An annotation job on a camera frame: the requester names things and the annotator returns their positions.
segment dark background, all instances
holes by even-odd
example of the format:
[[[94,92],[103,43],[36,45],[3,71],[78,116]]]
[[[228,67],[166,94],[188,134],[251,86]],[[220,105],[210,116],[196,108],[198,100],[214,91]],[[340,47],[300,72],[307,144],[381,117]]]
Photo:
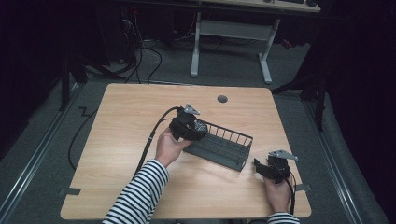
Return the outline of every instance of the dark background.
[[[348,147],[389,221],[394,223],[396,186],[392,164],[396,157],[391,134],[395,104],[391,96],[396,71],[395,3],[348,0],[320,1],[319,5],[322,16],[347,15],[348,19],[329,20],[320,26],[282,20],[276,43],[287,39],[294,46],[311,44],[296,79],[312,74],[324,77]],[[106,7],[113,13],[103,10]],[[173,30],[184,34],[193,15],[169,9],[136,9],[143,22],[141,27],[148,27],[142,35],[169,45],[177,37]],[[103,65],[122,58],[125,52],[117,50],[124,49],[117,45],[123,41],[120,29],[111,30],[117,25],[104,22],[105,18],[117,21],[114,13],[117,10],[109,5],[91,7],[76,2],[0,3],[1,158],[59,79],[67,51],[72,49]],[[310,82],[300,88],[315,87]]]

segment striped sleeve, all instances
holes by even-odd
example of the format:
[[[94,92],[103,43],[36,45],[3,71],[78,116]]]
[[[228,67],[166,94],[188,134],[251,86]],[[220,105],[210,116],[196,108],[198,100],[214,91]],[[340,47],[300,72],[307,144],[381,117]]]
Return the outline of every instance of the striped sleeve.
[[[299,224],[300,220],[289,213],[275,213],[268,217],[267,224]]]
[[[122,190],[102,223],[149,223],[168,181],[166,168],[158,161],[148,161]]]

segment desk leg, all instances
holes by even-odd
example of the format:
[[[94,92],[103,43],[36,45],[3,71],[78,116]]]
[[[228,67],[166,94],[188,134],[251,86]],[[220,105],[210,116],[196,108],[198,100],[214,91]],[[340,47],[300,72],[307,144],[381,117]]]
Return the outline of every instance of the desk leg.
[[[271,46],[274,42],[274,38],[275,38],[277,27],[279,26],[279,23],[280,23],[280,19],[275,20],[274,25],[271,29],[270,36],[267,41],[267,45],[264,49],[264,53],[259,54],[260,65],[262,66],[262,75],[264,76],[264,82],[266,84],[272,83],[270,70],[268,69],[268,64],[267,64],[267,57],[270,52]]]
[[[195,27],[195,46],[194,46],[194,52],[192,53],[192,62],[191,62],[192,77],[198,76],[200,32],[201,32],[201,12],[197,12],[197,22]]]

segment metal basket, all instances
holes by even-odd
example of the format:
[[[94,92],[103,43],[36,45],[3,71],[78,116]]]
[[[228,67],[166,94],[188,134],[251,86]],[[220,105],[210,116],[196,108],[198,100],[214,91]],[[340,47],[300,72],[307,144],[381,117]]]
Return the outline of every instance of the metal basket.
[[[184,151],[241,172],[248,159],[253,138],[200,121],[207,125],[208,133],[201,141],[193,142]]]

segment gray floor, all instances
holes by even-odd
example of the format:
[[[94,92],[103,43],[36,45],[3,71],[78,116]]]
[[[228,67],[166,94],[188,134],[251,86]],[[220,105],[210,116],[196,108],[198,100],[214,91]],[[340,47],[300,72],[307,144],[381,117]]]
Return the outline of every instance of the gray floor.
[[[185,83],[193,85],[244,86],[274,89],[292,81],[309,46],[286,50],[274,45],[268,58],[273,77],[273,84],[263,83],[257,53],[262,43],[245,46],[224,44],[216,50],[201,51],[200,74],[190,77],[191,46],[174,46],[172,48],[157,45],[154,49],[162,55],[162,63],[151,78],[158,81]],[[142,82],[159,63],[160,58],[149,49],[143,50],[143,61],[139,68]],[[100,104],[106,85],[114,80],[106,77],[90,77],[85,86],[77,87],[73,92],[74,102],[51,141],[45,145],[45,157],[33,179],[20,198],[17,198],[15,210],[10,214],[8,223],[100,223],[100,220],[63,220],[60,211],[64,195],[62,188],[67,188],[74,171],[67,160],[67,150],[78,127],[84,122],[80,106],[87,106],[88,113]],[[130,83],[136,84],[136,76]],[[302,223],[388,223],[374,196],[368,189],[333,117],[331,102],[326,99],[326,110],[323,118],[324,132],[319,133],[312,123],[309,108],[313,103],[303,103],[299,91],[286,91],[275,95],[276,106],[297,162],[299,172],[305,184],[311,186],[307,192],[312,207],[312,215],[302,218]],[[46,130],[60,116],[60,85],[56,86],[47,101],[40,106],[30,118],[14,148],[1,161],[0,202],[7,202],[7,196],[18,181],[23,169],[39,147],[46,135]],[[78,158],[88,137],[94,119],[90,119],[82,128],[72,147],[72,161]],[[179,220],[183,223],[227,223],[227,220]],[[154,220],[152,223],[175,223],[174,220]]]

